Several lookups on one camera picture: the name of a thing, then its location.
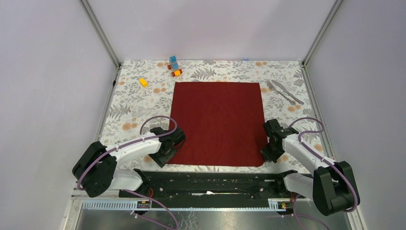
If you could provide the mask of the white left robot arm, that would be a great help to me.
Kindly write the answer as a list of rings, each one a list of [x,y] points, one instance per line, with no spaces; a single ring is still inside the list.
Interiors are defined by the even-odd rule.
[[[183,146],[186,135],[181,128],[164,130],[155,127],[140,139],[133,139],[107,149],[96,141],[89,145],[72,169],[81,189],[89,197],[97,197],[107,190],[130,190],[142,197],[148,192],[148,183],[135,170],[121,167],[141,157],[149,156],[163,168]]]

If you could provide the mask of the red cloth napkin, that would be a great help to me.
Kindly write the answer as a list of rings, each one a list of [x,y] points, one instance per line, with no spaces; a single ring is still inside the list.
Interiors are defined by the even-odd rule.
[[[171,164],[259,167],[268,143],[261,88],[245,82],[177,82],[171,126],[186,136]]]

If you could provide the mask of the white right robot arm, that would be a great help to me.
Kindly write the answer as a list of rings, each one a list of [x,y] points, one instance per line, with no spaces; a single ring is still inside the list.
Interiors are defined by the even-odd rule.
[[[317,153],[304,139],[309,131],[299,132],[292,125],[283,128],[277,119],[266,121],[263,128],[269,138],[261,150],[266,160],[276,162],[288,153],[310,172],[309,176],[295,170],[280,173],[274,185],[278,196],[294,193],[309,198],[325,216],[357,208],[360,195],[349,163]]]

